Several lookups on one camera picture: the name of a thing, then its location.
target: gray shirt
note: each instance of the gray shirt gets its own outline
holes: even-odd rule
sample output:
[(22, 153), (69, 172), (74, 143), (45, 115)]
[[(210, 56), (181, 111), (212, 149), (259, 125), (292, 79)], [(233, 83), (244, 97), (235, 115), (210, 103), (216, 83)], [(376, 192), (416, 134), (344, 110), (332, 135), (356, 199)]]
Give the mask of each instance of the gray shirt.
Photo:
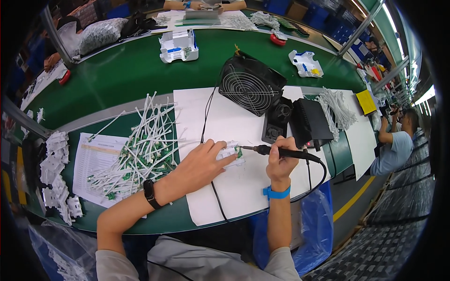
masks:
[(413, 140), (405, 131), (392, 133), (392, 144), (380, 148), (380, 156), (370, 166), (370, 175), (382, 176), (403, 166), (413, 152)]
[[(98, 250), (95, 257), (99, 281), (139, 280), (135, 267), (122, 254)], [(195, 281), (301, 281), (289, 247), (273, 251), (269, 263), (262, 271), (241, 261), (239, 254), (192, 246), (171, 237), (160, 236), (148, 252), (147, 259), (175, 269)], [(149, 279), (152, 281), (186, 281), (176, 272), (147, 264)]]

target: blue anti-static wristband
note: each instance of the blue anti-static wristband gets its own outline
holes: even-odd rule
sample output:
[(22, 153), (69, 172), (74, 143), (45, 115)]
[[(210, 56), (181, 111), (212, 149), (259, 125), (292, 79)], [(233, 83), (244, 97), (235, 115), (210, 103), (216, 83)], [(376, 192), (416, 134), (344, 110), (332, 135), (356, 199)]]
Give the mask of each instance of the blue anti-static wristband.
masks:
[(286, 198), (287, 196), (289, 196), (289, 193), (291, 192), (291, 186), (289, 185), (289, 187), (283, 191), (283, 192), (277, 192), (277, 191), (272, 191), (272, 186), (269, 185), (269, 187), (266, 187), (262, 190), (262, 194), (263, 195), (267, 195), (267, 200), (270, 201), (271, 198), (273, 199), (283, 199)]

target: metal frame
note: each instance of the metal frame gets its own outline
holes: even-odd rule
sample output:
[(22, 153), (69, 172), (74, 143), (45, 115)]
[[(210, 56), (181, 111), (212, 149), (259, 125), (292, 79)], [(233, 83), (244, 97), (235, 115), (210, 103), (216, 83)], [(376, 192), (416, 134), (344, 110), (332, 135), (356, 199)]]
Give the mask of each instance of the metal frame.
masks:
[(69, 56), (69, 52), (66, 50), (64, 43), (53, 24), (52, 14), (50, 13), (48, 5), (44, 8), (42, 13), (40, 14), (40, 17), (42, 19), (42, 23), (44, 24), (45, 30), (50, 37), (50, 40), (52, 41), (53, 46), (63, 59), (64, 64), (68, 69), (72, 68), (72, 58)]
[(381, 79), (377, 84), (375, 84), (372, 87), (372, 91), (375, 93), (376, 91), (380, 90), (389, 81), (394, 79), (394, 77), (396, 77), (400, 73), (400, 71), (402, 71), (403, 68), (405, 68), (409, 64), (409, 62), (410, 58), (406, 56), (405, 59), (403, 59), (403, 61), (401, 61), (401, 63), (396, 66), (396, 68), (392, 69), (391, 72), (386, 74), (386, 76), (384, 76), (383, 79)]
[(351, 48), (353, 43), (358, 40), (359, 36), (364, 32), (364, 30), (369, 26), (370, 22), (374, 19), (374, 17), (378, 14), (378, 12), (383, 7), (383, 3), (385, 0), (378, 1), (378, 6), (375, 5), (370, 11), (369, 15), (364, 19), (364, 21), (360, 24), (360, 26), (356, 29), (356, 31), (351, 35), (350, 39), (342, 45), (342, 48), (336, 53), (338, 57), (344, 56), (344, 54)]
[(9, 117), (44, 140), (49, 138), (52, 133), (51, 130), (44, 128), (41, 124), (28, 117), (28, 115), (20, 110), (20, 108), (18, 108), (8, 97), (3, 96), (1, 101), (1, 108)]

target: yellow sticky note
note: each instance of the yellow sticky note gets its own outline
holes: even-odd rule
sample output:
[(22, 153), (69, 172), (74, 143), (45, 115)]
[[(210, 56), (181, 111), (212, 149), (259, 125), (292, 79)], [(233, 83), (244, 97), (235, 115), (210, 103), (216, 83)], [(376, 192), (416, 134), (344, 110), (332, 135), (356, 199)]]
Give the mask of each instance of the yellow sticky note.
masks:
[(358, 98), (358, 101), (360, 102), (360, 105), (361, 105), (361, 108), (363, 109), (364, 115), (377, 110), (374, 100), (372, 99), (372, 96), (369, 93), (369, 90), (364, 90), (360, 93), (357, 93), (356, 97)]

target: workbench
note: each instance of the workbench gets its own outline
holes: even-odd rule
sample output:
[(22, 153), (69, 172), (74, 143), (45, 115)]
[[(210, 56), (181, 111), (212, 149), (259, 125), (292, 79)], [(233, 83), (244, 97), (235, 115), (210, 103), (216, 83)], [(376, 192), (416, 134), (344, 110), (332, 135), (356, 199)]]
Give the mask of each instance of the workbench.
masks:
[[(45, 121), (41, 124), (48, 129), (64, 128), (75, 120), (86, 126), (101, 119), (95, 119), (96, 112), (108, 112), (108, 108), (130, 103), (145, 97), (146, 93), (157, 91), (169, 94), (174, 89), (192, 89), (214, 86), (223, 63), (233, 56), (235, 44), (249, 55), (261, 60), (288, 79), (288, 85), (304, 86), (304, 93), (317, 91), (317, 88), (348, 89), (358, 93), (366, 89), (365, 84), (351, 63), (336, 57), (332, 52), (289, 39), (283, 47), (274, 45), (269, 34), (254, 31), (233, 31), (221, 29), (196, 30), (199, 58), (196, 61), (164, 64), (159, 58), (161, 36), (149, 36), (121, 44), (105, 50), (71, 69), (69, 81), (61, 86), (53, 81), (30, 103), (27, 109), (37, 112), (45, 110)], [(314, 59), (319, 60), (324, 71), (323, 78), (300, 78), (297, 69), (290, 63), (288, 53), (312, 51)], [(130, 125), (136, 123), (137, 114), (121, 117), (102, 134), (128, 136)], [(96, 133), (105, 126), (104, 120), (69, 133), (69, 160), (62, 172), (69, 191), (72, 190), (73, 166), (80, 132)], [(333, 152), (336, 171), (332, 160)], [(351, 152), (346, 134), (340, 133), (337, 143), (322, 147), (331, 176), (341, 173), (352, 165)], [(43, 216), (37, 197), (31, 194), (27, 208), (36, 215)], [(98, 215), (103, 207), (83, 200), (83, 218), (77, 218), (73, 227), (87, 231), (96, 230)], [(64, 223), (55, 215), (48, 218)], [(183, 197), (171, 206), (151, 213), (141, 219), (126, 233), (156, 234), (187, 231), (201, 228), (191, 220), (186, 198)]]

